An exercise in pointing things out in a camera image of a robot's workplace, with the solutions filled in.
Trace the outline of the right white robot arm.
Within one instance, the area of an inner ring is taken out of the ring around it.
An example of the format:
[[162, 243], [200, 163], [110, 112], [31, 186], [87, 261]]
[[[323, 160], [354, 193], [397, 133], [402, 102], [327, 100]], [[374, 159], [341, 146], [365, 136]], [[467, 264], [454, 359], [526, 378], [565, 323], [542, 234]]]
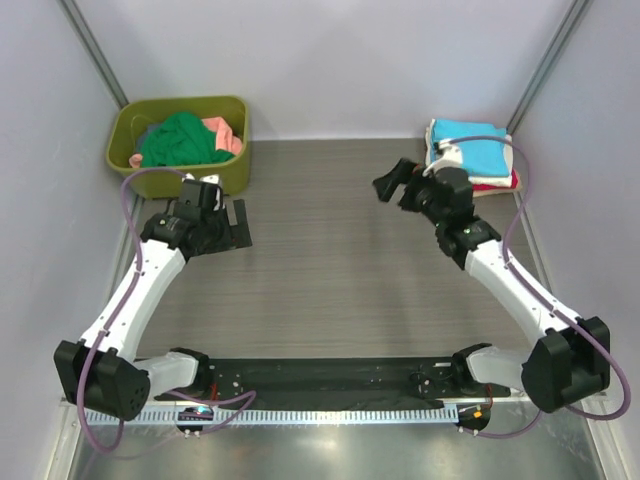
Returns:
[[504, 249], [500, 234], [476, 214], [463, 169], [430, 170], [402, 158], [372, 185], [382, 202], [389, 202], [398, 187], [404, 189], [399, 207], [434, 225], [440, 250], [493, 294], [531, 346], [510, 352], [480, 343], [456, 352], [450, 380], [458, 393], [471, 396], [485, 384], [496, 384], [524, 392], [541, 411], [553, 413], [609, 387], [606, 324], [582, 318], [528, 272], [514, 271], [520, 264]]

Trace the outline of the light blue t shirt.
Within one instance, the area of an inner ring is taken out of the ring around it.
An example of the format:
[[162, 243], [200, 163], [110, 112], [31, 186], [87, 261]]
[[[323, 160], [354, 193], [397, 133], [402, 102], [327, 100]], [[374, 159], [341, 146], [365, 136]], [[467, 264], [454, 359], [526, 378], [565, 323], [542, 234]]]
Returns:
[[[471, 136], [505, 138], [507, 130], [491, 123], [461, 122], [448, 119], [433, 119], [427, 139], [434, 143]], [[465, 141], [457, 145], [463, 155], [463, 168], [471, 176], [507, 177], [510, 167], [504, 157], [505, 145], [494, 140]]]

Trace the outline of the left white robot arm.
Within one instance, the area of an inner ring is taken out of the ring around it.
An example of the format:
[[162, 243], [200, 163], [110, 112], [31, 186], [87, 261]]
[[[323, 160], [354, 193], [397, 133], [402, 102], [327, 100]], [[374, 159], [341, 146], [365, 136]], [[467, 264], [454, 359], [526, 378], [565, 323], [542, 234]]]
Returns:
[[140, 249], [99, 318], [77, 342], [63, 341], [54, 363], [66, 399], [123, 421], [148, 400], [177, 390], [204, 398], [212, 387], [209, 357], [187, 348], [138, 360], [142, 335], [161, 298], [187, 262], [197, 256], [251, 246], [246, 208], [233, 203], [231, 224], [217, 175], [186, 179], [169, 213], [153, 215]]

